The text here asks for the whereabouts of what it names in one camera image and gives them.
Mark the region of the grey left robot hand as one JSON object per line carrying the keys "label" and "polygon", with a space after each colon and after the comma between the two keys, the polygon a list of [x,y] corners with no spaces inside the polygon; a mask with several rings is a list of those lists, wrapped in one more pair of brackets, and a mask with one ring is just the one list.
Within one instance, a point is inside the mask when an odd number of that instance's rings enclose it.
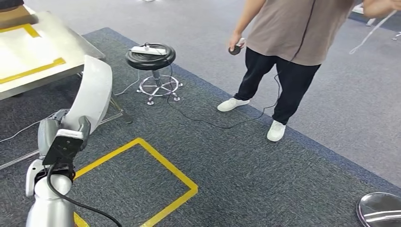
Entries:
{"label": "grey left robot hand", "polygon": [[73,158],[82,151],[91,133],[92,124],[87,116],[67,122],[69,109],[61,109],[41,120],[38,129],[39,155]]}

